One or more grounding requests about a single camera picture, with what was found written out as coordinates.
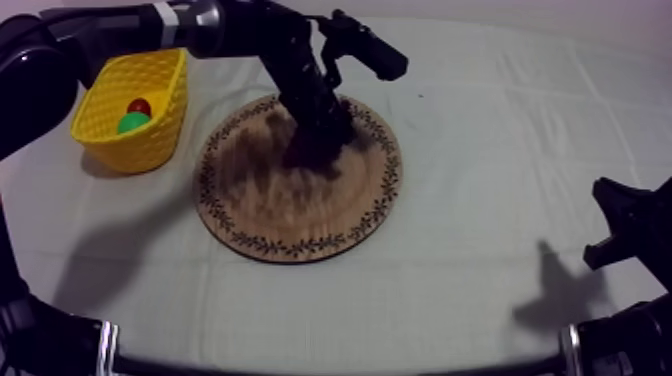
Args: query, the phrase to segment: red ball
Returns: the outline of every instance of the red ball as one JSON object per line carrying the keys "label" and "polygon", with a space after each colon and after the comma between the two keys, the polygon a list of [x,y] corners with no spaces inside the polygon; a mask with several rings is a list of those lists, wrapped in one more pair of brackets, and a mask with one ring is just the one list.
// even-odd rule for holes
{"label": "red ball", "polygon": [[149,106],[149,102],[147,102],[147,100],[144,98],[134,99],[133,102],[128,105],[126,112],[141,112],[149,117],[152,117],[152,108]]}

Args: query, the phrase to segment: ball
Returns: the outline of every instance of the ball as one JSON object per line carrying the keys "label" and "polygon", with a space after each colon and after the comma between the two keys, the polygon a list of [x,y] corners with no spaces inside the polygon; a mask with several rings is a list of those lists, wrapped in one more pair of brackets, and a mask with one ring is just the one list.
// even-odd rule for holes
{"label": "ball", "polygon": [[132,131],[145,123],[148,123],[150,120],[149,116],[141,112],[129,112],[121,118],[119,125],[117,126],[117,133],[125,133]]}
{"label": "ball", "polygon": [[149,102],[144,98],[134,99],[133,102],[128,105],[126,112],[141,112],[149,117],[152,116],[152,108],[149,106]]}

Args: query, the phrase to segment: robotic arm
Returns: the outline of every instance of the robotic arm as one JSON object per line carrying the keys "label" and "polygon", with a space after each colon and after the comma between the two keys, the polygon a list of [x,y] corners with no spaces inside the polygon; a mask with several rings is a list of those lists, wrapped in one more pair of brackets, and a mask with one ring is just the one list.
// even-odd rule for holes
{"label": "robotic arm", "polygon": [[[77,81],[91,87],[107,59],[183,47],[199,59],[259,56],[299,125],[296,149],[310,153],[286,162],[316,167],[334,160],[353,137],[352,119],[333,92],[340,84],[335,60],[352,55],[382,80],[401,77],[408,66],[404,55],[342,11],[332,19],[304,16],[267,0],[53,9],[42,15],[19,15],[0,24],[0,97],[17,114],[9,114],[5,123],[20,118],[30,124],[12,126],[9,139],[3,135],[0,159],[63,120],[74,104]],[[327,37],[326,76],[310,46],[311,19]],[[30,111],[37,104],[40,111]]]}
{"label": "robotic arm", "polygon": [[[381,80],[401,77],[408,66],[404,55],[341,11],[331,19],[304,16],[270,0],[180,0],[41,16],[0,24],[0,160],[58,125],[74,105],[78,82],[90,88],[107,59],[181,47],[200,59],[259,56],[298,125],[284,162],[319,168],[354,137],[348,105],[333,91],[340,84],[336,59],[352,55]],[[310,46],[310,20],[327,38],[325,76]],[[118,328],[33,297],[2,210],[0,222],[0,375],[9,365],[37,376],[112,374]],[[120,359],[123,372],[147,372]]]}

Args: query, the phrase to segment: wooden board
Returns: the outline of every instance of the wooden board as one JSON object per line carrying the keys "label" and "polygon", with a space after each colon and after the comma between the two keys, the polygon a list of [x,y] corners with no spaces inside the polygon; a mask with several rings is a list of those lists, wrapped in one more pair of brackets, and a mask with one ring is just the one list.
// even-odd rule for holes
{"label": "wooden board", "polygon": [[247,104],[210,136],[194,174],[194,196],[210,232],[239,254],[272,263],[338,255],[390,213],[402,164],[390,127],[351,98],[357,138],[326,171],[286,169],[296,123],[275,96]]}

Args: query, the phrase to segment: engraved floral border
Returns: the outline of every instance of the engraved floral border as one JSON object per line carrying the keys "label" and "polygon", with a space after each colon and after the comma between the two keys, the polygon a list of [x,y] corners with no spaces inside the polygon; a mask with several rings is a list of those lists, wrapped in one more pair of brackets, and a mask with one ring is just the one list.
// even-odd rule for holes
{"label": "engraved floral border", "polygon": [[215,152],[220,143],[226,140],[241,123],[252,116],[272,110],[278,104],[276,96],[261,99],[259,104],[237,114],[210,136],[196,175],[199,187],[198,203],[205,207],[207,215],[216,220],[217,226],[229,235],[228,242],[254,250],[257,252],[257,257],[262,259],[270,254],[280,254],[298,260],[300,255],[306,253],[314,254],[327,248],[338,250],[348,242],[352,242],[352,245],[358,243],[383,222],[387,212],[391,209],[401,182],[401,160],[396,142],[388,137],[385,125],[378,123],[370,110],[363,109],[352,101],[349,111],[353,118],[361,122],[362,129],[385,153],[385,171],[380,183],[382,197],[374,200],[369,210],[360,217],[359,223],[350,228],[347,233],[329,234],[316,239],[301,239],[294,244],[283,244],[282,241],[275,242],[264,236],[249,235],[244,231],[235,230],[236,225],[226,212],[224,203],[215,195]]}

